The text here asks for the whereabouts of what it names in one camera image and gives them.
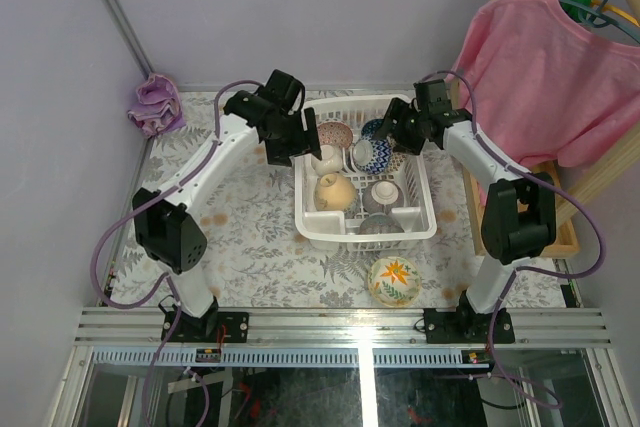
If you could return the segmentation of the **yellow rimmed bottom bowl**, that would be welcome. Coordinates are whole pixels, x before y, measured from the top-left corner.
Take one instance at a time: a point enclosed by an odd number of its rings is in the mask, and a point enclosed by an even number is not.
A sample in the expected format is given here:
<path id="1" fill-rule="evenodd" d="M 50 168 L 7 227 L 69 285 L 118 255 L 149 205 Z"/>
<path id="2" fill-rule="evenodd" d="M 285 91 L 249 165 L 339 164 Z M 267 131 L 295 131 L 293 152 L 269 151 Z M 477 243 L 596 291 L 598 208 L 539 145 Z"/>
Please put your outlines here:
<path id="1" fill-rule="evenodd" d="M 314 189 L 314 205 L 318 211 L 349 210 L 356 201 L 354 184 L 340 173 L 320 177 Z"/>

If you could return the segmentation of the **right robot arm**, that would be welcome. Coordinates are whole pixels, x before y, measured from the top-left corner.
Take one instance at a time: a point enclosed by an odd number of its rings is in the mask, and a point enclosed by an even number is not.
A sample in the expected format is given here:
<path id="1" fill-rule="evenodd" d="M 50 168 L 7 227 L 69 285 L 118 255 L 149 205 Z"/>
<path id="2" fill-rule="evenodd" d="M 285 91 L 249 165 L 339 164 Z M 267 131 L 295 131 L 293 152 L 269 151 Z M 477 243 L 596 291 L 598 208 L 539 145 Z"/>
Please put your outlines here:
<path id="1" fill-rule="evenodd" d="M 513 282 L 556 240 L 555 194 L 546 174 L 532 174 L 483 133 L 472 113 L 455 109 L 445 82 L 415 85 L 415 99 L 394 97 L 375 131 L 376 140 L 392 138 L 401 153 L 418 155 L 426 143 L 447 152 L 475 178 L 486 194 L 481 222 L 485 258 L 466 291 L 470 306 L 456 316 L 458 334 L 478 341 L 492 327 L 489 313 Z"/>

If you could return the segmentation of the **blue triangle pattern bowl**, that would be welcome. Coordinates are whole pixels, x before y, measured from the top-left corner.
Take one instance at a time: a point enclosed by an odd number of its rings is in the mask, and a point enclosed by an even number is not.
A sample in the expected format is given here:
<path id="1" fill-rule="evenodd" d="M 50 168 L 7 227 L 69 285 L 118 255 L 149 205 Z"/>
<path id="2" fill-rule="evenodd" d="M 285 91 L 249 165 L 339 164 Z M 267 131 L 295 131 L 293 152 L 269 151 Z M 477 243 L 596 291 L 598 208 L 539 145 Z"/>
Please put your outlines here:
<path id="1" fill-rule="evenodd" d="M 378 131 L 378 129 L 381 127 L 382 124 L 383 124 L 383 120 L 380 119 L 380 118 L 369 120 L 361 128 L 361 132 L 360 132 L 361 137 L 362 138 L 372 138 L 376 134 L 376 132 Z"/>

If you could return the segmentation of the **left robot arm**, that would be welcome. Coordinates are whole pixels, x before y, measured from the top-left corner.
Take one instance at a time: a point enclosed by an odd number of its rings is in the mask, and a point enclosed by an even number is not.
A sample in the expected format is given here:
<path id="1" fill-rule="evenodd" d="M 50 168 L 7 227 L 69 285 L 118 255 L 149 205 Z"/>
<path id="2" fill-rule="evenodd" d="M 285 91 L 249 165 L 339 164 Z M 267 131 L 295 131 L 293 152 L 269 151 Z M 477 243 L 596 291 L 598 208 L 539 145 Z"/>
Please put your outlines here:
<path id="1" fill-rule="evenodd" d="M 209 311 L 215 296 L 199 266 L 207 248 L 199 211 L 257 145 L 264 146 L 268 164 L 281 167 L 299 156 L 321 155 L 315 112 L 305 104 L 301 81 L 274 70 L 254 91 L 247 91 L 249 84 L 231 83 L 234 94 L 227 101 L 216 97 L 214 129 L 196 153 L 161 187 L 141 188 L 132 199 L 136 241 L 167 273 L 174 299 L 187 314 L 184 329 L 201 342 L 217 334 L 219 318 Z"/>

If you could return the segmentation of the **brown checker pattern bowl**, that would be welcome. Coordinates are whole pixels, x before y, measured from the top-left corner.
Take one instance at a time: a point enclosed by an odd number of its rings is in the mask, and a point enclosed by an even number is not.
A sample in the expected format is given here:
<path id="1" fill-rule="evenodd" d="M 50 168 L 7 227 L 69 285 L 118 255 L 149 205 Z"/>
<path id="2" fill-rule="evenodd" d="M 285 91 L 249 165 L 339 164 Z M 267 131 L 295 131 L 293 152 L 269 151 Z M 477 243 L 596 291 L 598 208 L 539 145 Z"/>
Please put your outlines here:
<path id="1" fill-rule="evenodd" d="M 391 159 L 389 161 L 387 171 L 388 172 L 397 172 L 401 169 L 406 161 L 406 155 L 399 152 L 393 152 Z"/>

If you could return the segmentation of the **red eye pattern bowl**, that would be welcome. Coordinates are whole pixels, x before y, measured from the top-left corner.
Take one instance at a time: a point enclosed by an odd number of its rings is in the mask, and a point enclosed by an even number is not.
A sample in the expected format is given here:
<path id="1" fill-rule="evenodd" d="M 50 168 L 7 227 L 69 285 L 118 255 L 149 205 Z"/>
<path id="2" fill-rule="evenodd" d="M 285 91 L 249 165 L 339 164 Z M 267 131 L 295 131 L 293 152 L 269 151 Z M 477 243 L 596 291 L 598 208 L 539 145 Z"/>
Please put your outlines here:
<path id="1" fill-rule="evenodd" d="M 348 125 L 338 121 L 323 122 L 317 127 L 321 145 L 347 149 L 353 143 L 353 133 Z"/>

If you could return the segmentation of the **orange flower pattern bowl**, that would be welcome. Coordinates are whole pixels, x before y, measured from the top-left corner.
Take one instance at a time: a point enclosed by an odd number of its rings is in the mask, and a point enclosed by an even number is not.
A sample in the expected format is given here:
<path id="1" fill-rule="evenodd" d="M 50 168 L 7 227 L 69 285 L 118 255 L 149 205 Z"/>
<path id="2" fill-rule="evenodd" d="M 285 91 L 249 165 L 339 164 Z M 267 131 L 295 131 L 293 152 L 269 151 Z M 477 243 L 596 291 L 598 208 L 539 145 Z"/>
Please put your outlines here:
<path id="1" fill-rule="evenodd" d="M 384 257 L 370 267 L 367 285 L 369 293 L 380 304 L 404 308 L 419 296 L 422 278 L 409 260 L 399 256 Z"/>

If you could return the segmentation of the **purple striped bowl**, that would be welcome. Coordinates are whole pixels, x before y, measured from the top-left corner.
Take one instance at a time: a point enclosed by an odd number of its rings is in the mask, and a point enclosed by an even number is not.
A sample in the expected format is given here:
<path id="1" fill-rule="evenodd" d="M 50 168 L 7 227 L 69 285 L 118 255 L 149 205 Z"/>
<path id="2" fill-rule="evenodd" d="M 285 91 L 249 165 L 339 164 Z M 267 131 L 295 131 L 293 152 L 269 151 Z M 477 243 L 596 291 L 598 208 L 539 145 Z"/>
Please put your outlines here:
<path id="1" fill-rule="evenodd" d="M 394 208 L 405 206 L 404 194 L 393 181 L 377 181 L 364 190 L 362 205 L 369 214 L 389 214 Z"/>

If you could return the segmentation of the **white plastic dish rack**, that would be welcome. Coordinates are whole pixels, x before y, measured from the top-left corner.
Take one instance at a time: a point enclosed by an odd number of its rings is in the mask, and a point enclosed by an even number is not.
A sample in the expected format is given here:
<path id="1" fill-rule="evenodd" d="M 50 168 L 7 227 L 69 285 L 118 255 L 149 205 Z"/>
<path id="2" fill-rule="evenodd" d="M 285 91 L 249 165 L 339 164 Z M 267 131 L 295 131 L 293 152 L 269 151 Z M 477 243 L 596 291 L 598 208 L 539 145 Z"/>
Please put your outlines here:
<path id="1" fill-rule="evenodd" d="M 322 250 L 410 249 L 437 230 L 421 157 L 373 138 L 390 95 L 312 100 L 322 159 L 295 160 L 295 223 Z"/>

